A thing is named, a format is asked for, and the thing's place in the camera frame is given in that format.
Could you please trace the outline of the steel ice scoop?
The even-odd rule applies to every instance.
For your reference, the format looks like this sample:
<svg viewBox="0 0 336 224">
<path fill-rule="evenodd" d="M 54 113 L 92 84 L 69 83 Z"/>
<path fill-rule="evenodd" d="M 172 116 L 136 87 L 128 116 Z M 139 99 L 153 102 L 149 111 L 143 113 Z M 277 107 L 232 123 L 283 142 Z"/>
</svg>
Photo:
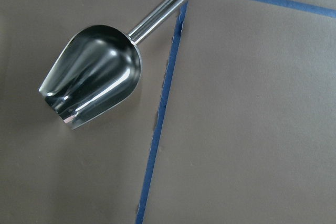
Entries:
<svg viewBox="0 0 336 224">
<path fill-rule="evenodd" d="M 138 45 L 188 0 L 163 0 L 128 33 L 107 25 L 85 28 L 66 44 L 39 93 L 71 129 L 114 108 L 136 89 Z"/>
</svg>

